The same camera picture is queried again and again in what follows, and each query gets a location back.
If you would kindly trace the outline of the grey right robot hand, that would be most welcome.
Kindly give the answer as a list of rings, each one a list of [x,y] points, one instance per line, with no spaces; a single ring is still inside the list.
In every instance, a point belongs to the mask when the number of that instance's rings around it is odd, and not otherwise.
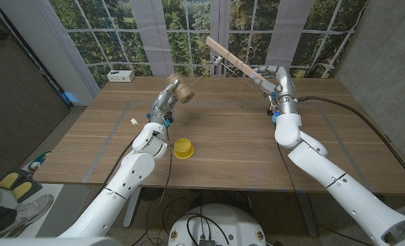
[[[289,72],[283,66],[259,66],[253,69],[254,83],[268,95],[276,94],[274,99],[281,114],[297,113],[295,102],[296,89]]]

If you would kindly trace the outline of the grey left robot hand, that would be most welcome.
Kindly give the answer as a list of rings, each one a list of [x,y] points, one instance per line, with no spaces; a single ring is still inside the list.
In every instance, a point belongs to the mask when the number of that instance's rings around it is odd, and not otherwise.
[[[173,110],[178,98],[173,91],[178,87],[179,83],[180,81],[175,79],[160,91],[158,97],[154,100],[149,122],[167,125],[174,122]]]

